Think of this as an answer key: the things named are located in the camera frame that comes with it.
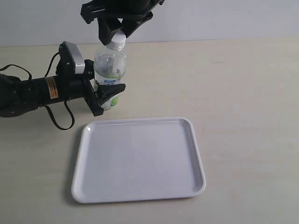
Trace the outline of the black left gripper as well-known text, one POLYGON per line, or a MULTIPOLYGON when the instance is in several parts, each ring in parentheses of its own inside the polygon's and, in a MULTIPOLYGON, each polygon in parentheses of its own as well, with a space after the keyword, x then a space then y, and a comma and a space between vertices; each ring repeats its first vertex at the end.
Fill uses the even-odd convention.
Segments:
POLYGON ((99 85, 95 92, 90 83, 94 79, 93 61, 90 59, 85 60, 82 74, 75 74, 70 62, 60 60, 56 75, 59 96, 64 100, 83 98, 95 117, 103 114, 101 105, 126 88, 125 84, 99 85))

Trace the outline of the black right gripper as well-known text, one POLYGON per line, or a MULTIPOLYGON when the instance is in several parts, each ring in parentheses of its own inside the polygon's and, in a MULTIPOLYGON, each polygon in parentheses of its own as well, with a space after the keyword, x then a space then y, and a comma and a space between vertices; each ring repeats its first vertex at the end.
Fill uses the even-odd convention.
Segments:
POLYGON ((80 15, 87 24, 97 18, 99 40, 106 46, 120 30, 129 38, 148 21, 144 17, 163 3, 163 0, 92 0, 82 5, 80 15))

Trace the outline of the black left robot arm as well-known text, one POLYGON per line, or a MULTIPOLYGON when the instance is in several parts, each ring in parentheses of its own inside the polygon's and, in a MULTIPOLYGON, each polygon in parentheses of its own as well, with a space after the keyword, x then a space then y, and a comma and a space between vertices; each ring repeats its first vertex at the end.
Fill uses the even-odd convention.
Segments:
POLYGON ((125 84, 91 85, 94 78, 93 61, 85 61, 85 69, 75 74, 71 65, 59 62, 56 75, 21 81, 13 76, 0 76, 0 116, 21 116, 39 107, 83 98, 94 116, 103 114, 102 105, 113 96, 123 92, 125 84))

